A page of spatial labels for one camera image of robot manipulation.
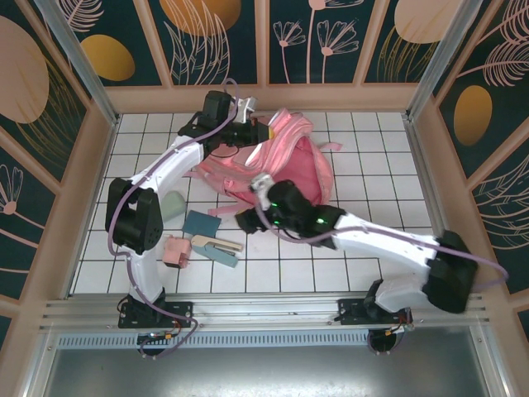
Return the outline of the light green eraser block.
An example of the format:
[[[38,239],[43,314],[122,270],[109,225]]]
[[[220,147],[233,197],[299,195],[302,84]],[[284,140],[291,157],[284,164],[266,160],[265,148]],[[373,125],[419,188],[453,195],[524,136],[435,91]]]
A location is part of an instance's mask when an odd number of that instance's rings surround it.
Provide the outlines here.
[[[178,191],[169,191],[160,203],[160,211],[164,222],[184,214],[186,209],[186,201]]]

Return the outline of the aluminium corner post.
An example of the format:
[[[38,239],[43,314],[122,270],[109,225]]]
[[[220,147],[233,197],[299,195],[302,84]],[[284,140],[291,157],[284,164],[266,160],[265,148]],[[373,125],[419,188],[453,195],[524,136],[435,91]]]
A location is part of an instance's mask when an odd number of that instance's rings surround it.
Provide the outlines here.
[[[410,124],[417,118],[433,93],[455,52],[476,19],[483,0],[463,0],[450,20],[450,25],[440,40],[415,93],[403,113],[404,124]]]
[[[85,55],[79,40],[64,19],[60,6],[55,0],[34,0],[44,20],[49,24],[66,55],[78,71],[93,100],[99,106],[103,116],[112,127],[117,124],[117,111],[111,104],[100,78]]]

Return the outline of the small teal notebook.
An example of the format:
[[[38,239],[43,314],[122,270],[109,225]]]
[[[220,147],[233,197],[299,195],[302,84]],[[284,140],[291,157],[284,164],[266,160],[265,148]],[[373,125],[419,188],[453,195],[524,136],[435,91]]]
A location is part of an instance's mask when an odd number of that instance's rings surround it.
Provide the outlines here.
[[[190,210],[183,224],[185,234],[215,237],[221,224],[221,219],[211,215]]]

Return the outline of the grey metal sheet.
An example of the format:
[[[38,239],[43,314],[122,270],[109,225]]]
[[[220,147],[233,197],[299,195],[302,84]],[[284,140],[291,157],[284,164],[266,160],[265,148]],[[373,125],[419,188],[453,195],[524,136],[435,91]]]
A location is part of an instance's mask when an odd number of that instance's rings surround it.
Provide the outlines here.
[[[45,397],[504,397],[468,349],[183,349],[160,361],[129,350],[60,351]]]

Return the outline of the pink backpack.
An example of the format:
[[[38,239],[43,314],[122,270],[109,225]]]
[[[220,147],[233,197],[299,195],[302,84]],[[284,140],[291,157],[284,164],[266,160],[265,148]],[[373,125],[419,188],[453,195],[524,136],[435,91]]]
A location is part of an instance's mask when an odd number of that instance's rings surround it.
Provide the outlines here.
[[[340,151],[342,145],[328,142],[321,145],[312,140],[313,124],[300,112],[279,109],[272,117],[259,120],[272,128],[275,137],[256,146],[230,152],[218,148],[187,176],[200,179],[218,194],[235,201],[231,206],[210,208],[211,216],[234,214],[255,206],[250,182],[261,173],[275,182],[292,180],[312,204],[326,204],[334,186],[334,172],[323,155],[324,150]]]

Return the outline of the beige and teal stapler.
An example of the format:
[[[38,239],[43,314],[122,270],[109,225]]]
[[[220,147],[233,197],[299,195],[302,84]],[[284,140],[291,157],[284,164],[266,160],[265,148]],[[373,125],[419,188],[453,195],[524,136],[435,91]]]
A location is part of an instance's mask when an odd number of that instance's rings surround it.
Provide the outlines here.
[[[230,268],[238,264],[237,253],[243,251],[243,246],[215,237],[195,235],[191,238],[192,249],[201,256]]]

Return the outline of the aluminium side rail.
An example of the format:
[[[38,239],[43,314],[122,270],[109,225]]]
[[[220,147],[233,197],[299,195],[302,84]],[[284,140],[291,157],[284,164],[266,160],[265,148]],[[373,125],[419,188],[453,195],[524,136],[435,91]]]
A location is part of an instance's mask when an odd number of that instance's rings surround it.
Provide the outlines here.
[[[435,181],[418,129],[411,122],[406,122],[405,127],[431,220],[435,249],[433,257],[427,257],[421,269],[405,275],[404,279],[418,287],[434,305],[441,306],[440,302],[445,300],[465,300],[472,290],[477,264],[466,257],[469,249],[462,237],[446,229]]]

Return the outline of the aluminium rail frame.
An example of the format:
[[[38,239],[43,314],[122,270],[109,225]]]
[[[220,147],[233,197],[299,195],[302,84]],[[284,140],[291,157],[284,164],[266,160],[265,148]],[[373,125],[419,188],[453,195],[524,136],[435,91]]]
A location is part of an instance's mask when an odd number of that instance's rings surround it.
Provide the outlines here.
[[[340,299],[362,299],[363,293],[226,293],[169,294],[169,302],[191,302],[200,331],[257,331],[324,329],[339,325]],[[119,294],[76,294],[45,304],[41,331],[118,332]],[[491,315],[484,300],[473,294],[462,314],[442,312],[432,306],[414,308],[416,328],[487,325]]]

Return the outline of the small pink box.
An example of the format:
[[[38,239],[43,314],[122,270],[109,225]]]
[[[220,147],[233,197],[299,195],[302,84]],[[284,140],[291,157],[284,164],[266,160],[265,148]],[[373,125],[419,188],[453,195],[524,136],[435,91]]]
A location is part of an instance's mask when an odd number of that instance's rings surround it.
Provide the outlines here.
[[[170,268],[185,269],[188,266],[191,250],[190,240],[169,236],[164,244],[162,261]]]

